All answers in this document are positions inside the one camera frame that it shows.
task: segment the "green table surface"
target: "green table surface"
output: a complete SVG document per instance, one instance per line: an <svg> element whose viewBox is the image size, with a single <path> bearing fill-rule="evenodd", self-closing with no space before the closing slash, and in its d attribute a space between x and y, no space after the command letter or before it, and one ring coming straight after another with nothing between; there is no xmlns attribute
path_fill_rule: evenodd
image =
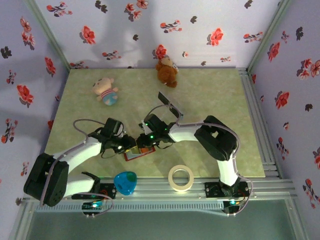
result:
<svg viewBox="0 0 320 240"><path fill-rule="evenodd" d="M118 101L112 106L97 101L91 91L93 83L103 77L114 78L113 87L119 88ZM59 153L84 139L73 128L73 121L77 119L105 123L107 118L114 118L123 122L127 134L137 138L143 133L138 124L153 107L162 104L158 100L158 92L162 91L183 112L181 123L199 122L213 115L234 130L241 140L236 156L239 173L244 177L265 177L238 71L183 68L179 70L177 81L176 88L161 84L155 69L72 69L45 152ZM166 123L176 120L166 107L158 108L154 113ZM92 122L79 122L77 126L86 133L100 127ZM112 150L104 153L104 157L112 155ZM167 149L156 148L155 152L128 162L123 155L108 159L98 155L70 174L86 171L99 177L114 177L124 171L133 171L138 177L167 177L175 165L188 166L195 177L219 177L217 161L196 141L177 142Z"/></svg>

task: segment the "purple wall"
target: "purple wall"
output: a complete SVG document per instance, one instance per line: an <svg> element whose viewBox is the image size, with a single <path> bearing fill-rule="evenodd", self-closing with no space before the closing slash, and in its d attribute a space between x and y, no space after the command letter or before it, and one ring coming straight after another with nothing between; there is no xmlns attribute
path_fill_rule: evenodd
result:
<svg viewBox="0 0 320 240"><path fill-rule="evenodd" d="M68 73L22 0L2 2L0 14L0 239L8 239Z"/></svg>
<svg viewBox="0 0 320 240"><path fill-rule="evenodd" d="M311 239L320 239L320 1L293 1L254 66L284 178L292 179Z"/></svg>

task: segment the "blue heart-shaped object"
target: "blue heart-shaped object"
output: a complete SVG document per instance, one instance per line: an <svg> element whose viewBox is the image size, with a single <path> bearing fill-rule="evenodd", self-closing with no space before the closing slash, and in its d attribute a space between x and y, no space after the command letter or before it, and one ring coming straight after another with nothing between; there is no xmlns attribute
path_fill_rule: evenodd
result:
<svg viewBox="0 0 320 240"><path fill-rule="evenodd" d="M123 195L130 195L137 185L137 174L133 171L124 171L114 177L115 188Z"/></svg>

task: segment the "masking tape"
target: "masking tape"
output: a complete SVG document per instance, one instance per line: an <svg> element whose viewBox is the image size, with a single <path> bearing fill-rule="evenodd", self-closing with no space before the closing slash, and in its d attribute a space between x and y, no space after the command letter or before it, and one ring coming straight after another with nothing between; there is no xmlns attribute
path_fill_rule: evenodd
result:
<svg viewBox="0 0 320 240"><path fill-rule="evenodd" d="M179 185L174 183L173 175L177 171L185 171L185 172L188 173L189 182L186 185L179 186ZM189 190L191 188L191 186L194 184L194 180L195 180L194 174L192 173L191 169L189 167L187 167L187 166L177 165L177 166L174 166L173 168L171 168L170 171L169 171L169 175L168 175L169 184L173 188L173 190L175 190L177 192L185 192L185 191Z"/></svg>

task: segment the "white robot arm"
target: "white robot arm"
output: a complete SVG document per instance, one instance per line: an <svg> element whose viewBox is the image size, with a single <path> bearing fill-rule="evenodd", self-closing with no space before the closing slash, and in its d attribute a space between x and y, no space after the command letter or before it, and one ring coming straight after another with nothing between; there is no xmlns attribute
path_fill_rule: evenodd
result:
<svg viewBox="0 0 320 240"><path fill-rule="evenodd" d="M100 179L93 174L83 172L78 176L68 175L75 167L106 149L122 154L136 146L145 148L158 146L160 142L173 144L180 141L198 141L217 160L223 193L226 196L234 193L240 181L233 165L237 139L218 119L208 116L203 122L182 125L172 122L167 125L156 115L150 114L140 127L144 129L144 133L135 140L122 134L124 127L120 121L108 118L104 127L90 133L79 145L54 155L42 153L32 167L23 188L24 192L38 200L42 198L44 204L53 207L66 196L80 192L99 192Z"/></svg>

